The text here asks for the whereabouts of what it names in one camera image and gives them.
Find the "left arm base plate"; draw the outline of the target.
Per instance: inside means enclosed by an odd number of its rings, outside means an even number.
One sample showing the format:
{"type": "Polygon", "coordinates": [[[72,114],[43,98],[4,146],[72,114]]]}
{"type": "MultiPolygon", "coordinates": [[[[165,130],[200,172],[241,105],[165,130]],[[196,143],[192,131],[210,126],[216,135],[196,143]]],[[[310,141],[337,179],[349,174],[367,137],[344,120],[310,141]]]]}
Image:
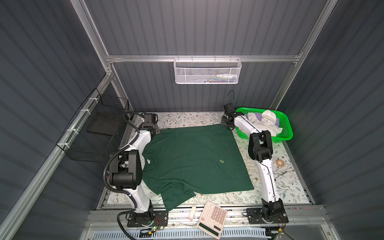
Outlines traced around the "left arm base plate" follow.
{"type": "Polygon", "coordinates": [[[129,228],[166,227],[168,225],[168,218],[169,212],[160,210],[126,215],[127,227],[129,228]]]}

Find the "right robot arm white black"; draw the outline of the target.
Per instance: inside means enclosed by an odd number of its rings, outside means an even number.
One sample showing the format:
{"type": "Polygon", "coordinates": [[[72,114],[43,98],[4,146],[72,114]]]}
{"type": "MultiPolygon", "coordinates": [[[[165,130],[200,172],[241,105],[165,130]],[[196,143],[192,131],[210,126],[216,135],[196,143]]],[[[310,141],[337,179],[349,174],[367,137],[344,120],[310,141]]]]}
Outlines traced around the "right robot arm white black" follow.
{"type": "Polygon", "coordinates": [[[238,128],[249,137],[248,154],[256,161],[262,183],[261,216],[267,223],[276,221],[284,214],[285,209],[273,175],[273,144],[270,131],[256,126],[243,113],[230,109],[225,109],[221,124],[231,130],[238,128]]]}

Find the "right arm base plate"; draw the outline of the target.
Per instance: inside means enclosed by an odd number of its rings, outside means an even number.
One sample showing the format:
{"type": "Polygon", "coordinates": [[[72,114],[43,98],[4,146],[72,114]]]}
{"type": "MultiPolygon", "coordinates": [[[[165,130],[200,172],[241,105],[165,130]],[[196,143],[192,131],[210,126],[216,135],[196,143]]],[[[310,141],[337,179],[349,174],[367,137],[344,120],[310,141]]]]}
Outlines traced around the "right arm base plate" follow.
{"type": "Polygon", "coordinates": [[[264,219],[262,216],[262,208],[247,208],[242,215],[246,217],[249,224],[287,224],[289,223],[288,216],[285,212],[278,216],[272,217],[271,219],[264,219]]]}

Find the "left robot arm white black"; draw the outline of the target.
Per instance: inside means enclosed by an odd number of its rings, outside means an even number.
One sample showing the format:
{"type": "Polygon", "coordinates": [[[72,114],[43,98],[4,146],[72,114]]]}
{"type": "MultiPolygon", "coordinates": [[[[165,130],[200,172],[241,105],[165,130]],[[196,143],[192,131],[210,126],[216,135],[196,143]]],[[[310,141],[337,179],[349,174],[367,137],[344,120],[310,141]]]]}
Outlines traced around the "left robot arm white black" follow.
{"type": "Polygon", "coordinates": [[[103,172],[106,188],[111,192],[127,195],[136,214],[148,213],[152,205],[141,185],[141,155],[156,134],[156,121],[145,120],[136,128],[133,139],[111,156],[103,172]]]}

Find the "green plastic laundry basket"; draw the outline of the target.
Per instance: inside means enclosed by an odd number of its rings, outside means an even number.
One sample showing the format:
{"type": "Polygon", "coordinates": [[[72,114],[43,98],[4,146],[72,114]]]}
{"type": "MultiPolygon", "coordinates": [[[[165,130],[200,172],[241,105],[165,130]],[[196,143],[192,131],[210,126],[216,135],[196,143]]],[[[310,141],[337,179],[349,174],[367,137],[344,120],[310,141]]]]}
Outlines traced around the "green plastic laundry basket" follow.
{"type": "MultiPolygon", "coordinates": [[[[259,113],[262,114],[267,110],[265,109],[255,109],[255,108],[246,108],[246,107],[240,107],[236,109],[236,112],[241,112],[245,115],[248,113],[259,113]]],[[[278,134],[276,137],[272,137],[273,143],[281,143],[283,141],[289,141],[293,138],[294,133],[290,124],[290,120],[288,116],[280,111],[271,110],[272,113],[274,113],[278,119],[279,127],[282,128],[282,132],[278,134]]]]}

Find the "dark green t shirt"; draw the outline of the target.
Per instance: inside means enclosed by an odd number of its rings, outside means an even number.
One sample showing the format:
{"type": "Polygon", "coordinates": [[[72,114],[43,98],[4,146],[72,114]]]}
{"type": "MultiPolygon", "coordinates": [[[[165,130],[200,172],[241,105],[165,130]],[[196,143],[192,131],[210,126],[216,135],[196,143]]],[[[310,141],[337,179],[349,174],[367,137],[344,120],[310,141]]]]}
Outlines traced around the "dark green t shirt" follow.
{"type": "Polygon", "coordinates": [[[143,151],[143,181],[170,211],[196,194],[253,190],[233,132],[222,125],[165,129],[143,151]]]}

